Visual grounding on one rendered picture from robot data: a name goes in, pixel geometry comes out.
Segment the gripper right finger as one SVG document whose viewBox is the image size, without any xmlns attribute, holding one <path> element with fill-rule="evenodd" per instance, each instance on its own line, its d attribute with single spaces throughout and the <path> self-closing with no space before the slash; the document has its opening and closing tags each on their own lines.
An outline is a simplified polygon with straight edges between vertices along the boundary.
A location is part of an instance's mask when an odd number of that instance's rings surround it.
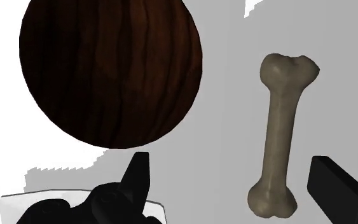
<svg viewBox="0 0 358 224">
<path fill-rule="evenodd" d="M 358 181 L 328 156 L 313 156 L 307 190 L 332 224 L 358 224 Z"/>
</svg>

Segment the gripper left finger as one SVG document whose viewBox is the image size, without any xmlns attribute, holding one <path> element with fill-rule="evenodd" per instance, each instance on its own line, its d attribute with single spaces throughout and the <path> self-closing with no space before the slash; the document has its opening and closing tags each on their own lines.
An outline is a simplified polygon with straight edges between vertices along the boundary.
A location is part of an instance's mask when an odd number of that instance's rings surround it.
<svg viewBox="0 0 358 224">
<path fill-rule="evenodd" d="M 162 224 L 144 216 L 150 187 L 149 153 L 134 153 L 121 181 L 96 186 L 78 206 L 45 199 L 30 206 L 17 224 Z"/>
</svg>

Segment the beige bone toy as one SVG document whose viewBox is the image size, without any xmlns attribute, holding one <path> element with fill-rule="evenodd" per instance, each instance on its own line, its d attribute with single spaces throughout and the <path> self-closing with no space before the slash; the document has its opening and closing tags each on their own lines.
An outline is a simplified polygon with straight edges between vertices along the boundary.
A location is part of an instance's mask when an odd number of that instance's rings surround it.
<svg viewBox="0 0 358 224">
<path fill-rule="evenodd" d="M 287 187 L 287 170 L 299 99 L 320 68 L 307 56 L 267 55 L 259 70 L 270 91 L 261 177 L 248 192 L 249 209 L 261 218 L 289 218 L 298 208 Z"/>
</svg>

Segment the dark brown wooden bowl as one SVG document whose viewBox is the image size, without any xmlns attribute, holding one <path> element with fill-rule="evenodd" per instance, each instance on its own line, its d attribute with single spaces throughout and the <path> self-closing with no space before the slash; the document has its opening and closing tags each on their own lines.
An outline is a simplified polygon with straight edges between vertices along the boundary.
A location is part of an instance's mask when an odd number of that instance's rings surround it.
<svg viewBox="0 0 358 224">
<path fill-rule="evenodd" d="M 183 0 L 30 0 L 19 56 L 42 112 L 109 149 L 168 134 L 202 79 L 201 41 Z"/>
</svg>

